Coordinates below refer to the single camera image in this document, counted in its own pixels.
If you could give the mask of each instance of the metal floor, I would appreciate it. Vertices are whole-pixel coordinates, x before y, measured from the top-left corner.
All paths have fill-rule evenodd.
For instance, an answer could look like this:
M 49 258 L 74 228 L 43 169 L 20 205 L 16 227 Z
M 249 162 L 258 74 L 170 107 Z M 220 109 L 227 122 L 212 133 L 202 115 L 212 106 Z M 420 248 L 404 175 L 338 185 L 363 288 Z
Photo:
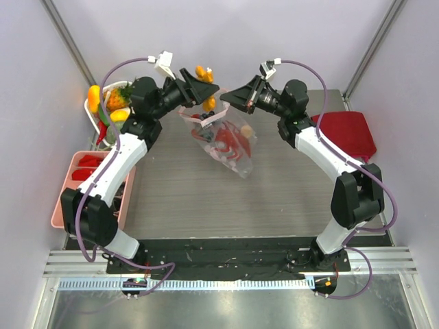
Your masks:
M 358 291 L 366 281 L 366 276 L 340 277 L 337 294 Z M 119 300 L 92 315 L 77 313 L 98 310 L 120 295 L 117 291 L 58 292 L 48 328 L 416 328 L 398 275 L 374 276 L 362 296 L 346 301 L 315 297 L 310 290 L 176 291 Z
M 344 111 L 330 90 L 328 111 Z M 309 91 L 308 114 L 320 113 L 321 90 Z M 278 118 L 240 115 L 258 141 L 254 169 L 240 178 L 214 161 L 171 113 L 151 152 L 137 165 L 125 231 L 137 239 L 224 236 L 315 236 L 329 222 L 333 184 L 308 157 L 282 141 Z M 379 219 L 370 227 L 381 225 Z

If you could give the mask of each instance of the basket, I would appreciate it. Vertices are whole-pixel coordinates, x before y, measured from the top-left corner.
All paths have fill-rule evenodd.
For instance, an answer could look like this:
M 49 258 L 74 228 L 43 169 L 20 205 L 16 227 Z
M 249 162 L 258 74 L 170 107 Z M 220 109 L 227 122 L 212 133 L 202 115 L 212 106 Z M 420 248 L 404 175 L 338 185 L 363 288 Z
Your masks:
M 79 185 L 82 184 L 80 180 L 72 180 L 71 174 L 78 168 L 87 168 L 87 167 L 79 167 L 78 163 L 82 157 L 85 155 L 98 156 L 105 158 L 109 151 L 79 151 L 76 152 L 73 156 L 69 170 L 67 171 L 66 178 L 64 180 L 64 184 L 62 185 L 60 196 L 56 202 L 56 206 L 54 209 L 54 213 L 52 214 L 52 218 L 50 223 L 54 228 L 62 228 L 64 229 L 64 219 L 62 217 L 62 209 L 61 209 L 61 194 L 66 188 L 72 188 L 73 190 L 77 189 Z M 117 223 L 119 224 L 119 228 L 122 230 L 125 227 L 126 215 L 128 213 L 128 205 L 130 203 L 131 191 L 132 191 L 132 183 L 134 182 L 134 174 L 136 173 L 136 168 L 131 169 L 129 174 L 123 180 L 125 182 L 125 188 L 123 190 L 122 200 L 121 200 L 121 208 L 119 210 L 119 216 L 117 217 Z
M 132 82 L 131 81 L 118 81 L 118 82 L 115 82 L 114 84 L 109 84 L 108 86 L 104 87 L 104 92 L 112 90 L 112 89 L 120 87 L 120 86 L 125 86 L 127 83 L 131 84 Z M 99 128 L 97 126 L 97 122 L 99 120 L 95 118 L 95 116 L 93 115 L 92 112 L 90 112 L 90 109 L 88 108 L 88 99 L 87 98 L 85 99 L 85 102 L 84 102 L 84 109 L 88 115 L 88 118 L 91 121 L 91 124 L 95 128 L 96 132 L 99 134 Z M 103 142 L 106 146 L 111 146 L 111 144 L 109 142 L 107 142 L 107 140 L 105 138 L 103 139 Z

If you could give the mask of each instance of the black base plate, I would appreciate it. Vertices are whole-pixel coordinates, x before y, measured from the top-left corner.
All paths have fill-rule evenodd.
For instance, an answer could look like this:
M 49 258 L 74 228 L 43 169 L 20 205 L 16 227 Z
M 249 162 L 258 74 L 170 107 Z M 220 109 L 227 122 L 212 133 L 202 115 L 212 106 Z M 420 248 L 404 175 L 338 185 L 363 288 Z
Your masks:
M 317 272 L 309 263 L 309 252 L 299 251 L 297 238 L 251 239 L 160 239 L 142 240 L 149 265 L 175 262 L 171 280 L 295 280 L 299 272 Z M 340 272 L 350 271 L 347 253 L 337 259 Z M 160 279 L 167 269 L 152 271 Z M 107 273 L 145 273 L 114 260 Z

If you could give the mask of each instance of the fruit basket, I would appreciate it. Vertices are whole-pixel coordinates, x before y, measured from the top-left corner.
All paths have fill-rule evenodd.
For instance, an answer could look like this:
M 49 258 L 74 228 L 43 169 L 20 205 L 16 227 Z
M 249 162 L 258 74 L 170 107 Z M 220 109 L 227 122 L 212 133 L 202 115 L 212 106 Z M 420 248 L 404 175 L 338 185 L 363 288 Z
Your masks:
M 77 189 L 78 186 L 81 185 L 81 183 L 83 182 L 83 180 L 75 180 L 74 177 L 72 176 L 73 173 L 78 169 L 90 169 L 94 171 L 97 168 L 96 166 L 83 167 L 80 164 L 80 159 L 82 159 L 84 156 L 94 156 L 97 158 L 104 159 L 108 155 L 108 153 L 109 153 L 108 151 L 79 151 L 73 156 L 50 221 L 54 228 L 64 229 L 64 219 L 62 218 L 62 209 L 61 209 L 61 201 L 60 201 L 62 192 L 67 187 L 72 189 Z M 119 214 L 117 215 L 117 223 L 119 224 L 119 228 L 121 230 L 125 226 L 125 222 L 126 222 L 126 215 L 128 213 L 128 205 L 130 203 L 132 184 L 134 182 L 135 173 L 136 173 L 136 167 L 131 169 L 129 174 L 127 174 L 127 176 L 123 180 L 122 183 L 123 186 L 121 186 L 122 193 L 119 196 L 120 207 L 118 208 Z
M 126 84 L 131 84 L 132 82 L 130 81 L 118 81 L 115 82 L 114 84 L 109 84 L 107 86 L 104 87 L 104 92 L 105 91 L 111 91 L 112 89 L 115 89 L 117 87 L 122 87 L 125 86 Z M 99 121 L 98 118 L 95 117 L 95 115 L 90 111 L 90 109 L 88 108 L 88 99 L 86 98 L 85 102 L 84 102 L 84 109 L 85 112 L 88 115 L 88 118 L 91 121 L 91 124 L 93 125 L 93 127 L 95 128 L 96 132 L 99 134 L 99 128 L 97 126 L 97 122 Z M 104 142 L 104 144 L 106 146 L 111 146 L 112 144 L 110 144 L 105 138 L 102 140 L 102 142 Z

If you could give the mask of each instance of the white basket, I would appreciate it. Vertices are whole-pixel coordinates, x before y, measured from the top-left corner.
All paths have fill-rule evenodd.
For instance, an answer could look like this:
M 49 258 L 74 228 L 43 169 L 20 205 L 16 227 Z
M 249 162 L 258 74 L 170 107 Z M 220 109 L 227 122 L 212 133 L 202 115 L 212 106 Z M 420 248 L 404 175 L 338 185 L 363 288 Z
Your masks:
M 127 83 L 128 83 L 128 84 L 131 84 L 132 82 L 131 82 L 131 81 L 118 81 L 118 82 L 115 82 L 114 84 L 109 84 L 108 86 L 105 86 L 105 87 L 104 87 L 104 91 L 110 91 L 110 90 L 112 90 L 112 89 L 114 89 L 114 88 L 117 88 L 117 87 L 120 87 L 120 86 L 126 86 Z M 85 112 L 86 112 L 87 115 L 88 115 L 88 118 L 89 118 L 90 121 L 91 121 L 91 124 L 92 124 L 93 127 L 95 128 L 96 132 L 99 134 L 99 128 L 98 128 L 98 126 L 97 126 L 97 122 L 98 122 L 99 120 L 95 118 L 95 116 L 93 115 L 92 112 L 90 112 L 90 109 L 88 108 L 88 98 L 85 99 L 85 102 L 84 102 L 84 109 L 85 109 Z M 104 138 L 102 141 L 104 142 L 104 144 L 105 144 L 106 146 L 110 146 L 110 143 L 107 142 L 107 140 L 106 140 L 105 138 Z

